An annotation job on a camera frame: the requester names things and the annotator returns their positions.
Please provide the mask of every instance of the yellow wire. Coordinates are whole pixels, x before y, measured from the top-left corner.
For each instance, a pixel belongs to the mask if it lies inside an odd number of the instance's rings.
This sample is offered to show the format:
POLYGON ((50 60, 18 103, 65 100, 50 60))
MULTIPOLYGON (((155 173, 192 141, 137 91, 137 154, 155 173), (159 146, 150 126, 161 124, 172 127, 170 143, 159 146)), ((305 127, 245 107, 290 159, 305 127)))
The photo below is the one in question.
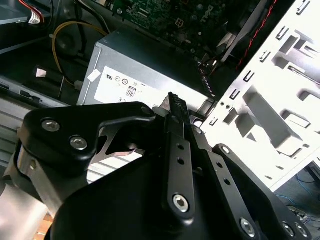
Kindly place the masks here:
MULTIPOLYGON (((103 36, 106 36, 108 35, 105 31, 103 31, 101 28, 97 27, 97 26, 94 26, 94 25, 91 25, 91 24, 88 24, 88 23, 85 23, 85 22, 80 22, 80 21, 68 21, 68 22, 65 22, 65 23, 62 23, 60 26, 58 26, 56 28, 56 30, 54 31, 53 33, 53 38, 52 38, 52 53, 53 53, 53 57, 54 57, 54 61, 55 61, 55 64, 56 66, 58 67, 59 69, 59 72, 60 73, 63 73, 62 72, 62 68, 61 68, 61 65, 59 63, 59 59, 58 59, 58 56, 57 56, 57 51, 56 51, 56 39, 57 39, 57 35, 58 33, 64 29, 65 27, 67 26, 70 26, 70 25, 73 25, 73 24, 79 24, 79 25, 83 25, 85 27, 88 27, 88 28, 92 28, 94 30, 96 30, 97 32, 99 32, 100 34, 102 34, 103 36)), ((64 79, 65 81, 74 86, 74 84, 70 81, 67 80, 66 76, 64 76, 64 79)))

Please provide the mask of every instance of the white sticker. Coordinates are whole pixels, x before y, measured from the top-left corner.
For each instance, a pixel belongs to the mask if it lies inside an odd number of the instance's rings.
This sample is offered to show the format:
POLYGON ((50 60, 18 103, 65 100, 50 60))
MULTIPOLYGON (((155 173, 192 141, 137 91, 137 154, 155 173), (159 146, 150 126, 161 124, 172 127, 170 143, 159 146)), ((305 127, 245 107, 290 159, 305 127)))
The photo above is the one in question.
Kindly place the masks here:
POLYGON ((89 76, 88 79, 90 82, 95 81, 99 76, 101 75, 101 72, 99 72, 98 69, 95 69, 89 76))
POLYGON ((41 22, 40 17, 38 14, 36 14, 33 10, 31 10, 32 15, 29 20, 29 24, 39 24, 41 22))
POLYGON ((141 102, 153 108, 159 107, 167 95, 105 66, 94 99, 104 104, 141 102))

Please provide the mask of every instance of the blue cable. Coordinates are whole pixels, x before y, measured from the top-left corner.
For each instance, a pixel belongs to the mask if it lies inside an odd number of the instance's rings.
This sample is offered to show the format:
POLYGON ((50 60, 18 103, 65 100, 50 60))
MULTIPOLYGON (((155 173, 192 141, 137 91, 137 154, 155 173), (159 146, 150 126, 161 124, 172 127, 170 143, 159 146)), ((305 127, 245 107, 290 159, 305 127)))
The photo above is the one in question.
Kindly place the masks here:
POLYGON ((309 191, 309 189, 302 185, 302 183, 301 183, 301 181, 300 181, 300 179, 299 179, 299 173, 296 175, 296 179, 298 180, 298 183, 300 184, 300 186, 301 186, 304 190, 306 190, 307 193, 308 193, 310 196, 312 196, 312 197, 314 198, 315 196, 309 191))
MULTIPOLYGON (((287 196, 283 196, 283 195, 276 195, 277 197, 279 198, 284 198, 284 199, 287 199, 289 200, 293 205, 297 206, 297 207, 302 207, 303 209, 306 209, 306 211, 310 212, 308 206, 306 205, 303 205, 303 204, 298 204, 296 203, 295 201, 293 201, 290 197, 287 197, 287 196)), ((320 217, 318 216, 309 216, 306 212, 305 212, 306 216, 309 218, 309 219, 320 219, 320 217)))
POLYGON ((299 204, 295 203, 291 198, 289 198, 287 196, 283 196, 283 195, 276 195, 276 196, 280 197, 280 198, 288 199, 292 204, 299 206, 299 204))

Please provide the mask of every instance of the hex bolt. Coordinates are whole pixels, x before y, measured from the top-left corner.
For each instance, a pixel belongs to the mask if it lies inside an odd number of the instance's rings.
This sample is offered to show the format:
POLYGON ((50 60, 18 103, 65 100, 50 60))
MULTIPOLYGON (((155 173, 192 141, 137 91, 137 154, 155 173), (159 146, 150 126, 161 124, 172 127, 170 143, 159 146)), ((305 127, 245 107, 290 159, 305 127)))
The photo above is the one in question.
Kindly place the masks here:
POLYGON ((60 125, 54 120, 45 120, 41 124, 42 128, 48 132, 57 132, 60 130, 60 125))
POLYGON ((225 146, 222 147, 222 150, 226 153, 226 154, 229 154, 230 151, 228 148, 226 148, 225 146))
POLYGON ((193 129, 198 133, 198 134, 202 134, 202 130, 200 128, 198 128, 197 126, 193 126, 193 129))
POLYGON ((184 196, 176 194, 173 196, 174 206, 182 213, 185 213, 189 210, 189 203, 184 196))
POLYGON ((87 141, 80 136, 74 136, 70 140, 70 145, 76 150, 85 150, 88 147, 87 141))
POLYGON ((254 238, 256 236, 256 232, 255 232, 255 229, 254 227, 251 225, 251 223, 244 219, 244 218, 241 218, 240 219, 240 225, 241 225, 241 228, 242 230, 250 237, 250 238, 254 238))
POLYGON ((295 236, 295 232, 292 230, 292 228, 286 223, 283 222, 282 226, 284 227, 284 229, 286 230, 286 232, 291 236, 294 237, 295 236))
POLYGON ((295 223, 296 228, 298 229, 298 231, 305 237, 308 237, 308 234, 306 232, 306 230, 299 224, 299 223, 295 223))

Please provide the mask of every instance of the black metal arm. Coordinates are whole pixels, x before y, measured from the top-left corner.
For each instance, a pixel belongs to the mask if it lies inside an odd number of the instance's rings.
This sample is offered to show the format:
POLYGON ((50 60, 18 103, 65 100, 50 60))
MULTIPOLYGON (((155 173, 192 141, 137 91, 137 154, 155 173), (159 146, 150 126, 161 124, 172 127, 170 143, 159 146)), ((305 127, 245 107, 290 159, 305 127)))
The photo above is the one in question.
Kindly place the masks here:
POLYGON ((132 102, 25 117, 17 166, 55 216, 47 239, 312 239, 227 146, 210 147, 183 100, 170 93, 163 107, 165 116, 132 102), (133 149, 143 157, 88 185, 90 163, 133 149))

